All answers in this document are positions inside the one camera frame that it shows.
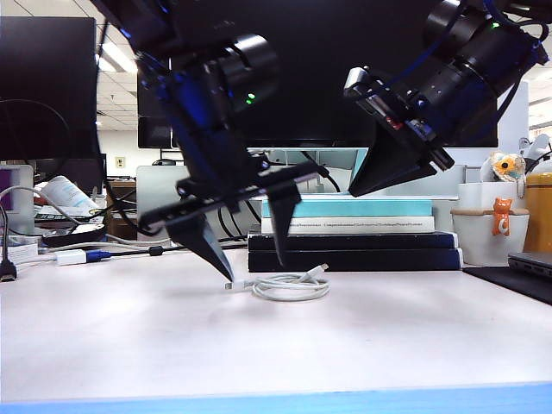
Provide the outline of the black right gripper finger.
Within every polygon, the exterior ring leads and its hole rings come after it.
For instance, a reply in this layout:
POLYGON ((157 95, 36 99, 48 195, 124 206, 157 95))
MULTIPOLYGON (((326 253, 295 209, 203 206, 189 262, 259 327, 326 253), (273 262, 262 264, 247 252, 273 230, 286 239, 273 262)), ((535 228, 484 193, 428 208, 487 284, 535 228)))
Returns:
POLYGON ((391 186, 403 169, 402 149, 388 131, 377 129, 373 145, 348 188, 349 193, 368 194, 391 186))
MULTIPOLYGON (((404 161, 402 164, 401 173, 395 178, 392 182, 392 185, 403 184, 406 182, 414 181, 417 179, 422 179, 436 175, 437 170, 429 163, 424 163, 421 166, 416 162, 412 162, 406 156, 404 156, 404 161)), ((359 197, 366 194, 352 194, 354 197, 359 197)))

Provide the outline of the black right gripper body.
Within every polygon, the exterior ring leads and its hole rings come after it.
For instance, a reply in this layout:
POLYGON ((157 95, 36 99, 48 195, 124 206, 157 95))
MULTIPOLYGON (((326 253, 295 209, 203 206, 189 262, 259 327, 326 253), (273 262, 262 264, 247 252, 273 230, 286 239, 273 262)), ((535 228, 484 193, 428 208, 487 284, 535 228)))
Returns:
POLYGON ((382 84, 370 84, 366 104, 374 118, 391 136, 398 154, 420 166, 434 163, 442 171, 455 161, 437 145, 436 132, 419 118, 409 104, 382 84))

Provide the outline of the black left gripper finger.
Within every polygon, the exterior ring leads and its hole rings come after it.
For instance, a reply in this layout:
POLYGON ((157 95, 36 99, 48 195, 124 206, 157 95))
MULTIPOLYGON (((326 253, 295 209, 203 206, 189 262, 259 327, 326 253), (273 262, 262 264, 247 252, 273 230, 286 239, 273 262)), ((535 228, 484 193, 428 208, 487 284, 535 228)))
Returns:
POLYGON ((301 196, 296 184, 281 184, 267 192, 269 208, 272 213, 273 239, 279 264, 287 266, 287 236, 297 204, 301 196))
POLYGON ((227 280, 234 279, 229 260, 204 214, 169 220, 166 231, 173 242, 209 262, 227 280))

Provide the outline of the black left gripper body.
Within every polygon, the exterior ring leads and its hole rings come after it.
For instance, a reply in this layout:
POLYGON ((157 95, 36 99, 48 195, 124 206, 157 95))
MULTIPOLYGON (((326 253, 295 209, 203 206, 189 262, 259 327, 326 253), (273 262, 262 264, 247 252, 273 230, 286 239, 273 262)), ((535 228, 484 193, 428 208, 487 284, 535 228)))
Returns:
POLYGON ((237 210, 242 200, 296 184, 316 171, 313 163, 303 163, 269 172, 265 160, 248 152, 234 125, 228 84, 218 64, 184 71, 142 64, 140 69, 172 126, 189 172, 178 184, 186 200, 143 214, 142 226, 156 229, 172 218, 199 216, 223 205, 237 210))

